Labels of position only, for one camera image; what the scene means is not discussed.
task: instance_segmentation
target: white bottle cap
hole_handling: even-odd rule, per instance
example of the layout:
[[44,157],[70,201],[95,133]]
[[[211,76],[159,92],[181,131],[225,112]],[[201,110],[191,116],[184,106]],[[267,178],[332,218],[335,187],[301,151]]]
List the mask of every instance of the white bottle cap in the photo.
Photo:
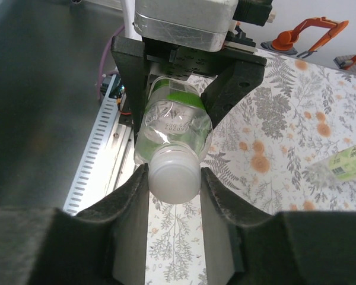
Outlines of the white bottle cap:
[[149,164],[149,190],[168,204],[193,199],[201,187],[198,157],[189,148],[170,145],[158,150]]

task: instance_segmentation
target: floral tablecloth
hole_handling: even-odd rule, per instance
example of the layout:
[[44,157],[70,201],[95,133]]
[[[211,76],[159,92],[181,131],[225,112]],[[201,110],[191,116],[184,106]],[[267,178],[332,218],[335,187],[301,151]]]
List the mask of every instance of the floral tablecloth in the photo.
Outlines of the floral tablecloth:
[[[307,181],[306,166],[356,144],[356,75],[258,50],[263,83],[214,130],[202,163],[268,213],[356,210],[356,180],[337,188]],[[209,79],[192,77],[200,91]],[[151,194],[145,284],[205,285],[199,196],[169,205]]]

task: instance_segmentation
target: plastic bottle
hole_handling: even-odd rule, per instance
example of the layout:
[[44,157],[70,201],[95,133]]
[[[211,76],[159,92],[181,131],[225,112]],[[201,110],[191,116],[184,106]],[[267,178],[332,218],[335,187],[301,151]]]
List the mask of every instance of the plastic bottle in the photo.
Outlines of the plastic bottle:
[[356,145],[308,166],[305,177],[319,187],[333,187],[356,178]]
[[200,162],[212,140],[212,123],[197,89],[160,77],[150,98],[135,147],[136,164],[149,164],[149,189],[162,202],[182,204],[201,187]]

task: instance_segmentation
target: orange flower pattern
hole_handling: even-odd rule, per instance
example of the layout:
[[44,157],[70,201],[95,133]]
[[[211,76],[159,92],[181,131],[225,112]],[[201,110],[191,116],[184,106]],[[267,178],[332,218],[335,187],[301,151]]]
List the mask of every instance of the orange flower pattern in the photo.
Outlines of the orange flower pattern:
[[[264,50],[257,54],[268,59],[265,79],[214,129],[201,166],[270,214],[356,210],[356,180],[336,190],[312,185],[306,173],[308,165],[356,144],[356,75]],[[211,79],[188,81],[202,93]],[[168,205],[150,195],[149,207],[145,282],[205,284],[199,196]]]

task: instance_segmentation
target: orange toy excavator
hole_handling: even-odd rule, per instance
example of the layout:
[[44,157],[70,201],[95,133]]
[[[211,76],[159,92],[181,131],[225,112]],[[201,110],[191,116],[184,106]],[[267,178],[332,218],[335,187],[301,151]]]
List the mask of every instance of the orange toy excavator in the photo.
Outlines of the orange toy excavator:
[[287,55],[296,55],[298,52],[294,48],[294,43],[299,39],[299,34],[308,27],[327,28],[329,31],[318,40],[309,50],[297,55],[298,58],[306,58],[315,53],[318,48],[327,44],[336,37],[348,25],[348,21],[336,22],[328,20],[326,17],[309,18],[300,23],[294,30],[283,31],[272,42],[263,42],[261,46],[265,49],[274,50]]

